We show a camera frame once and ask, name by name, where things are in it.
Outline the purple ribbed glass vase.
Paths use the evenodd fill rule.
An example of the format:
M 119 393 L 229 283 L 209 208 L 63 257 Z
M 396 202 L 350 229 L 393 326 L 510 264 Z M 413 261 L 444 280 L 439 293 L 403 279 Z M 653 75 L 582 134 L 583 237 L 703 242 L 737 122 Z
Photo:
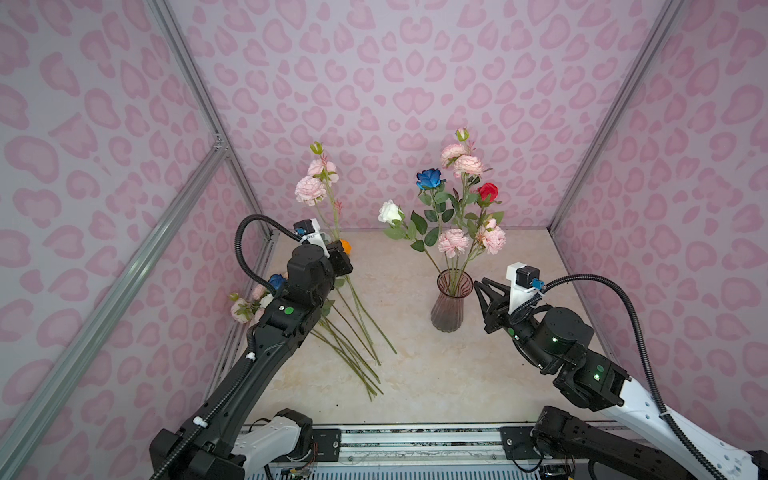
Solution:
M 439 331 L 458 330 L 464 319 L 464 300 L 473 293 L 473 280 L 459 269 L 446 269 L 437 277 L 438 297 L 431 309 L 430 320 Z

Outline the white rose stem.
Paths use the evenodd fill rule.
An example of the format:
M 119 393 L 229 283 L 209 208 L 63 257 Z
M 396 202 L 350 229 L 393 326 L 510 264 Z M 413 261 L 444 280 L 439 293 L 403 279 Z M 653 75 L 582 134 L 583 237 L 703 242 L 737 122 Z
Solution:
M 405 240 L 412 250 L 423 253 L 437 272 L 442 269 L 430 253 L 436 245 L 442 225 L 436 212 L 427 210 L 424 214 L 413 211 L 407 216 L 393 200 L 385 201 L 378 212 L 378 220 L 386 225 L 385 235 L 392 240 Z

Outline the red rose stem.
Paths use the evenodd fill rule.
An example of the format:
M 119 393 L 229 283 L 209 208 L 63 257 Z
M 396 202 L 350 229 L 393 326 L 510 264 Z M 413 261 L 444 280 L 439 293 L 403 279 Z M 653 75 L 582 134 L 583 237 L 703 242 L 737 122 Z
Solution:
M 498 224 L 498 219 L 491 208 L 498 204 L 499 189 L 495 184 L 487 182 L 479 187 L 477 195 L 478 199 L 475 204 L 478 206 L 479 212 L 469 225 L 473 238 L 480 241 L 487 232 L 495 229 Z

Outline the blue rose stem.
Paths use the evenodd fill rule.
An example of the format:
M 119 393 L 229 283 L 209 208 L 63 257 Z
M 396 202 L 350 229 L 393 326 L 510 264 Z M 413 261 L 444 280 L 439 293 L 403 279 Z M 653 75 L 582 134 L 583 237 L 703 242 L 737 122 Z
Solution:
M 417 172 L 417 198 L 424 209 L 421 213 L 411 214 L 417 233 L 412 248 L 424 253 L 438 272 L 451 266 L 451 260 L 461 252 L 463 242 L 463 234 L 456 233 L 450 226 L 454 209 L 445 184 L 446 180 L 437 168 Z

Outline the pink rose spray stem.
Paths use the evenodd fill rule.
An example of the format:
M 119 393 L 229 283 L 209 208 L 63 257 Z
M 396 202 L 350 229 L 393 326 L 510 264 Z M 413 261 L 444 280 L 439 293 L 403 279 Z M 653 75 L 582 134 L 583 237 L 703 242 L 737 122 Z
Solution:
M 456 142 L 443 149 L 441 164 L 459 183 L 458 189 L 446 190 L 451 196 L 454 209 L 450 226 L 464 229 L 479 212 L 475 202 L 484 166 L 474 151 L 469 129 L 461 127 L 456 130 L 455 136 Z

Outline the orange rose stem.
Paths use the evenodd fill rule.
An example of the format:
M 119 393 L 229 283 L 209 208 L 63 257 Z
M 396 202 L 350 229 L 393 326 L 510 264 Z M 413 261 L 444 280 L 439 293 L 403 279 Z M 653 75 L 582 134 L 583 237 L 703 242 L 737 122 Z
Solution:
M 341 244 L 345 254 L 350 256 L 351 252 L 352 252 L 351 244 L 347 240 L 344 240 L 344 239 L 340 239 L 339 242 L 340 242 L 340 244 Z

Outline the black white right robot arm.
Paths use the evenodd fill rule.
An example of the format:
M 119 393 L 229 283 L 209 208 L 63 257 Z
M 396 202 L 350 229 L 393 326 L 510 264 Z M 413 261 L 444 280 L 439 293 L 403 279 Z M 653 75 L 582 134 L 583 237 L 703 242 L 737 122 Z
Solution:
M 532 427 L 542 455 L 585 458 L 634 479 L 764 479 L 767 454 L 745 451 L 708 433 L 669 407 L 650 363 L 637 311 L 612 280 L 594 274 L 567 275 L 548 283 L 538 269 L 513 264 L 508 285 L 488 278 L 474 283 L 487 333 L 505 331 L 522 357 L 574 406 L 599 413 L 640 436 L 632 441 L 546 406 Z M 544 295 L 567 283 L 602 284 L 629 316 L 646 380 L 590 349 L 594 330 L 573 310 L 543 304 Z

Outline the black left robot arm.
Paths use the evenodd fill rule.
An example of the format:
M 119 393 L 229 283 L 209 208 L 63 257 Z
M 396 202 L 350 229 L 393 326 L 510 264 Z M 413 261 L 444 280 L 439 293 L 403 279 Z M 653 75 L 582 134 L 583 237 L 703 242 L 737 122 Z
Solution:
M 316 457 L 313 421 L 294 410 L 284 409 L 248 433 L 242 428 L 276 373 L 321 319 L 337 278 L 353 267 L 340 242 L 324 241 L 317 219 L 300 220 L 281 230 L 298 245 L 287 263 L 286 281 L 275 287 L 243 256 L 243 234 L 255 221 L 279 225 L 261 214 L 244 218 L 235 233 L 235 256 L 273 298 L 247 330 L 244 353 L 208 399 L 177 431 L 163 429 L 152 440 L 155 479 L 247 479 L 275 460 L 310 463 Z

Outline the pale pink white flower bunch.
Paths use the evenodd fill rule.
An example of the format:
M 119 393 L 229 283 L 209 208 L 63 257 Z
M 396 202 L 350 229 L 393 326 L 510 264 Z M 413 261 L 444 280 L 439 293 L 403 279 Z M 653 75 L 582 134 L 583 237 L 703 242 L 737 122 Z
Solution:
M 253 287 L 245 296 L 231 293 L 229 295 L 229 300 L 232 302 L 230 315 L 234 321 L 240 324 L 258 321 L 273 298 L 274 296 L 260 284 Z

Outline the aluminium frame profile left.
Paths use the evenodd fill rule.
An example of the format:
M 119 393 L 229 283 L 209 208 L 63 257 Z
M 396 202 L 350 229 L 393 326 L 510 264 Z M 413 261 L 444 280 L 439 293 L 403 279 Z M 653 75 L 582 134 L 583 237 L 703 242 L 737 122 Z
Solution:
M 268 9 L 2 3 L 3 478 L 148 478 L 203 403 L 255 206 L 224 87 Z

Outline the aluminium frame profile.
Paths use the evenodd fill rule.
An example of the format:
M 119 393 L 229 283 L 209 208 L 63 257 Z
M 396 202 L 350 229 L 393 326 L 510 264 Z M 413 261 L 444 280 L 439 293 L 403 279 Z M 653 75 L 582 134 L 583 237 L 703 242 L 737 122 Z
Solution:
M 585 185 L 587 178 L 598 163 L 608 141 L 620 124 L 624 113 L 629 108 L 633 97 L 636 95 L 649 69 L 655 59 L 660 55 L 670 35 L 675 31 L 688 1 L 667 0 L 654 21 L 649 33 L 644 40 L 635 60 L 627 71 L 627 75 L 621 81 L 617 94 L 601 121 L 596 135 L 589 145 L 586 153 L 572 178 L 560 206 L 547 227 L 551 237 L 563 226 L 566 216 L 577 201 L 577 196 Z
M 148 478 L 203 403 L 255 206 L 224 87 L 268 9 L 2 3 L 3 478 Z

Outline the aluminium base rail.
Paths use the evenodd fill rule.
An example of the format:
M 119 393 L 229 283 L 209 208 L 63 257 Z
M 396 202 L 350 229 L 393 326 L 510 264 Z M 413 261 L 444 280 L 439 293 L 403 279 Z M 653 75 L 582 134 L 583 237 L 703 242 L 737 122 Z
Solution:
M 320 424 L 310 450 L 252 479 L 686 479 L 689 474 L 614 422 L 592 428 L 627 453 L 549 446 L 523 423 Z

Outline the aluminium frame profile right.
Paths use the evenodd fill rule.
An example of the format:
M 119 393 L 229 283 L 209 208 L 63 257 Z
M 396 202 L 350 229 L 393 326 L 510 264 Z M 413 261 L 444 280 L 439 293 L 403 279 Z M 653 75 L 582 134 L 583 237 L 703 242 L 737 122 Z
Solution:
M 620 124 L 624 113 L 629 108 L 633 97 L 636 95 L 649 69 L 655 59 L 660 55 L 670 35 L 675 31 L 688 1 L 667 0 L 654 21 L 649 33 L 644 40 L 635 60 L 627 71 L 627 75 L 621 81 L 617 94 L 601 121 L 596 135 L 589 145 L 586 153 L 572 178 L 560 206 L 547 227 L 551 237 L 563 226 L 566 216 L 577 201 L 577 196 L 585 185 L 587 178 L 598 163 L 608 141 Z

